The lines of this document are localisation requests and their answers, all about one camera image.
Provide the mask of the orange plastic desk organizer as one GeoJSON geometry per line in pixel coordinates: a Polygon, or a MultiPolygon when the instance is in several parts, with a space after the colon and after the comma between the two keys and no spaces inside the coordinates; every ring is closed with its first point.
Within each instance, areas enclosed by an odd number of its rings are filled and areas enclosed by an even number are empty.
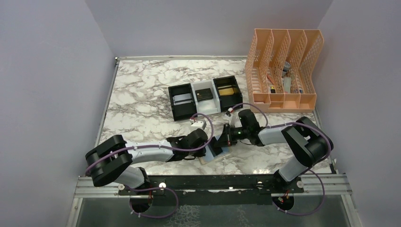
{"type": "Polygon", "coordinates": [[[311,113],[317,100],[312,74],[323,44],[320,30],[255,29],[245,63],[250,109],[311,113]]]}

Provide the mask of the black white card tray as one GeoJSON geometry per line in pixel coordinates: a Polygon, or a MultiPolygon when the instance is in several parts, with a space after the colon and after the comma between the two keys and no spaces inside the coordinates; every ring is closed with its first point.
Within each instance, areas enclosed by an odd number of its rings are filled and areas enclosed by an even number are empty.
{"type": "Polygon", "coordinates": [[[174,121],[190,119],[196,113],[212,115],[230,107],[243,108],[243,95],[235,76],[168,87],[174,121]]]}

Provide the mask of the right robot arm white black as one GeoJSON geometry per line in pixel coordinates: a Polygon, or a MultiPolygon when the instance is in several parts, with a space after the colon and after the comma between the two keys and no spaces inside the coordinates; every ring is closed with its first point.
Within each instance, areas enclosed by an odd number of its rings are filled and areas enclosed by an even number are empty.
{"type": "Polygon", "coordinates": [[[272,186],[278,192],[289,189],[297,177],[326,159],[333,150],[333,142],[309,118],[295,122],[261,127],[254,113],[245,109],[238,113],[241,126],[225,124],[213,148],[228,148],[247,139],[253,146],[263,147],[286,143],[293,157],[273,175],[272,186]]]}

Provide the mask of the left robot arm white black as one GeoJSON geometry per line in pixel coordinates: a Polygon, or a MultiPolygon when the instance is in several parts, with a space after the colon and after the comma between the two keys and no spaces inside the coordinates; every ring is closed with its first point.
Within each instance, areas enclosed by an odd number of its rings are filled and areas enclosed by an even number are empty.
{"type": "Polygon", "coordinates": [[[149,185],[147,173],[144,168],[132,168],[131,165],[182,161],[188,156],[202,157],[213,140],[215,137],[208,137],[202,129],[159,142],[128,142],[122,135],[114,135],[86,153],[88,166],[85,174],[92,178],[95,187],[116,182],[143,194],[149,185]]]}

